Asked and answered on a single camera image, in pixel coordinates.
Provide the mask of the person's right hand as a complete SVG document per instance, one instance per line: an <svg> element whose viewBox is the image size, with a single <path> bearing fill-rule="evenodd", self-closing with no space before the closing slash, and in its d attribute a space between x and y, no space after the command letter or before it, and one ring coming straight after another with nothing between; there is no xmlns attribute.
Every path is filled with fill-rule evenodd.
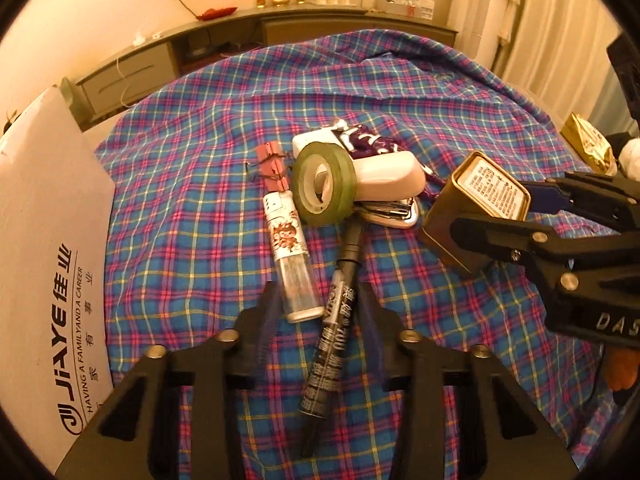
<svg viewBox="0 0 640 480"><path fill-rule="evenodd" d="M638 350L608 347L604 352L603 376L613 391L630 389L638 378L640 354Z"/></svg>

